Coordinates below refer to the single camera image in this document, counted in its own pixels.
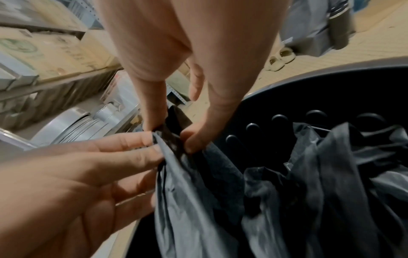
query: right hand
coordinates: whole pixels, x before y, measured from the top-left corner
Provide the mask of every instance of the right hand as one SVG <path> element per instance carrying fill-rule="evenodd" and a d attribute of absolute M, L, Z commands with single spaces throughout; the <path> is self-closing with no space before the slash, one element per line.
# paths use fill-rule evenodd
<path fill-rule="evenodd" d="M 210 107 L 181 138 L 194 153 L 225 127 L 263 68 L 288 0 L 97 0 L 142 106 L 144 129 L 167 115 L 165 80 L 191 59 L 190 98 L 208 80 Z"/>

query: left hand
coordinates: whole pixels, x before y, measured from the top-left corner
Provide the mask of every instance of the left hand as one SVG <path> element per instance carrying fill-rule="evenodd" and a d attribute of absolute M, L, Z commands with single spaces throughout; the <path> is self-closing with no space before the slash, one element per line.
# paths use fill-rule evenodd
<path fill-rule="evenodd" d="M 163 160 L 152 144 L 151 132 L 122 133 L 40 148 L 3 164 L 1 256 L 87 258 L 151 213 L 149 191 Z M 151 147 L 132 150 L 145 146 Z"/>

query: black bin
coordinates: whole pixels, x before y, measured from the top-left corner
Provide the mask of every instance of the black bin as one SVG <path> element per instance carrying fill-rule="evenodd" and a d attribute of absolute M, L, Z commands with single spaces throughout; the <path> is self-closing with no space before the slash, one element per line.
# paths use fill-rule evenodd
<path fill-rule="evenodd" d="M 393 124 L 408 128 L 405 79 L 408 57 L 399 57 L 323 69 L 272 84 L 242 101 L 214 143 L 241 172 L 259 166 L 281 170 L 295 143 L 292 122 L 309 123 L 323 136 L 347 121 L 367 131 Z M 127 257 L 160 257 L 156 244 L 150 215 L 140 221 Z"/>

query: white slipper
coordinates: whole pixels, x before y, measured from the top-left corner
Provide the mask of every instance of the white slipper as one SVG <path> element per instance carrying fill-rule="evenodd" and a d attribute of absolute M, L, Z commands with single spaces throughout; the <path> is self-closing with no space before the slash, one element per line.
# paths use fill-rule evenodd
<path fill-rule="evenodd" d="M 292 62 L 296 57 L 293 50 L 287 47 L 282 48 L 276 55 L 280 60 L 284 61 L 285 64 Z"/>
<path fill-rule="evenodd" d="M 279 60 L 275 56 L 271 56 L 265 64 L 265 69 L 267 71 L 279 71 L 285 66 L 285 63 L 282 60 Z"/>

